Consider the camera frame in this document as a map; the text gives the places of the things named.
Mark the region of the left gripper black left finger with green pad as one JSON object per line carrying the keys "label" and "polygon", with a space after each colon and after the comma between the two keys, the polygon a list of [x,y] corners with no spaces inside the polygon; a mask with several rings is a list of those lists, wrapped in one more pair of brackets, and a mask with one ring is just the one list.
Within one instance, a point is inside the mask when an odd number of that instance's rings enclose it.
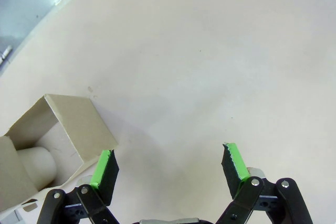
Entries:
{"label": "left gripper black left finger with green pad", "polygon": [[45,197],[38,223],[118,223],[108,209],[119,172],[113,150],[102,151],[90,182],[66,193],[52,189]]}

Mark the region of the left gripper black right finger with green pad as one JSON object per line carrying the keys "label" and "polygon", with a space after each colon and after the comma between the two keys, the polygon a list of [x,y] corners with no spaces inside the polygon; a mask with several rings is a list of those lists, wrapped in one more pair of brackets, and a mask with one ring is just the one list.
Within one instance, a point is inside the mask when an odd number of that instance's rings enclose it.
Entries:
{"label": "left gripper black right finger with green pad", "polygon": [[247,223],[263,211],[271,223],[313,223],[297,183],[281,178],[271,183],[260,169],[247,167],[235,143],[224,143],[222,167],[232,202],[217,223]]}

